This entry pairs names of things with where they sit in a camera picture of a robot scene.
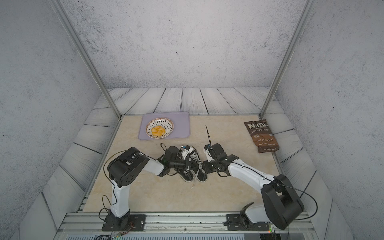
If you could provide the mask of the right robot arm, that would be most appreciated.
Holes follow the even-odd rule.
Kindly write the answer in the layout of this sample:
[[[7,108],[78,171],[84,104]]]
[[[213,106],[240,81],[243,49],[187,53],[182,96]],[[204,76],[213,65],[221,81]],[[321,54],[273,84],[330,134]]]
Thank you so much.
[[[280,174],[273,176],[259,171],[235,155],[227,155],[220,144],[205,145],[207,160],[203,169],[207,174],[225,173],[237,178],[262,195],[263,204],[249,203],[240,211],[238,223],[246,230],[258,223],[270,222],[285,230],[303,211],[304,205],[290,182]]]

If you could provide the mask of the black canvas sneaker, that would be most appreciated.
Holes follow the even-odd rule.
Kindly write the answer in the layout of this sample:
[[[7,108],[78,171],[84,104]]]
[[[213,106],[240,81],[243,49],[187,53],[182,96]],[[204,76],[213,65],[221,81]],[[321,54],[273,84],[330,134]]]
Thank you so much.
[[[188,145],[188,147],[189,147],[188,157],[190,157],[192,160],[192,170],[195,176],[194,181],[198,180],[199,182],[204,183],[207,180],[208,175],[206,173],[206,170],[204,169],[203,162],[201,161],[200,155],[193,146]]]
[[[191,171],[176,169],[176,172],[187,183],[190,183],[194,180],[194,174]]]

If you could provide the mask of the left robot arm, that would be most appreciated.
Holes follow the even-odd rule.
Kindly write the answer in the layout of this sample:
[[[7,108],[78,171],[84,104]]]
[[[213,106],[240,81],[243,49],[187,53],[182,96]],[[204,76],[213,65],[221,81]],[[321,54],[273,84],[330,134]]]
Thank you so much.
[[[191,146],[177,148],[170,146],[159,159],[145,155],[135,147],[124,151],[112,160],[107,166],[109,179],[113,185],[113,199],[110,210],[114,217],[121,219],[129,215],[130,185],[135,181],[142,171],[163,177],[171,170],[183,173],[188,181],[194,179],[192,173],[195,149]]]

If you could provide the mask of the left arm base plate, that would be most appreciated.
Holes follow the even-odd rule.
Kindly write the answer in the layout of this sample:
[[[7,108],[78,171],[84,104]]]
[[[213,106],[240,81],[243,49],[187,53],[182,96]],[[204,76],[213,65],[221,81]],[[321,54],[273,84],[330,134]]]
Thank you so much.
[[[142,232],[146,215],[126,215],[121,218],[113,214],[107,215],[102,226],[103,232]]]

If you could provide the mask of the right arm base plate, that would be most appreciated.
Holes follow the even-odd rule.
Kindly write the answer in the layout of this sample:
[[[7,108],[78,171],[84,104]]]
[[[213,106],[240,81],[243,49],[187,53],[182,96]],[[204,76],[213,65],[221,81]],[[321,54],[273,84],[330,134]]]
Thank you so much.
[[[251,202],[239,213],[227,214],[224,226],[229,231],[269,231],[269,221],[264,205]]]

